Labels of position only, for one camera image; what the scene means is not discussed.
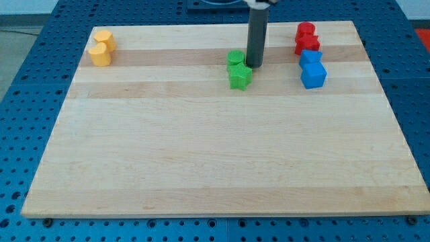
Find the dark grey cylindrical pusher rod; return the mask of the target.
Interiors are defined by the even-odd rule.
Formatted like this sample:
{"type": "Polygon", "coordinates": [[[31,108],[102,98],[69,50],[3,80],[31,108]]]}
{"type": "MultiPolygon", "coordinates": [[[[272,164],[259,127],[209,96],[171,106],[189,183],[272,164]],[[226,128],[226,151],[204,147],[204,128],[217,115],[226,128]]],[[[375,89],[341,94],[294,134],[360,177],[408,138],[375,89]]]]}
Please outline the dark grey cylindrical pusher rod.
{"type": "Polygon", "coordinates": [[[252,69],[263,64],[269,8],[249,11],[246,65],[252,69]]]}

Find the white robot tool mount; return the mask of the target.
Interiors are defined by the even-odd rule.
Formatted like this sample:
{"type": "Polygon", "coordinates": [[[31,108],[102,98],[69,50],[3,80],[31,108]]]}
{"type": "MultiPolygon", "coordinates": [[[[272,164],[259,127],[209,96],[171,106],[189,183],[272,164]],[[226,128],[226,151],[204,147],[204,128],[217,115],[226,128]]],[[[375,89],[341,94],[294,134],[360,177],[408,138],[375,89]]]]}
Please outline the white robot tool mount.
{"type": "Polygon", "coordinates": [[[243,0],[250,8],[268,8],[276,5],[279,0],[243,0]]]}

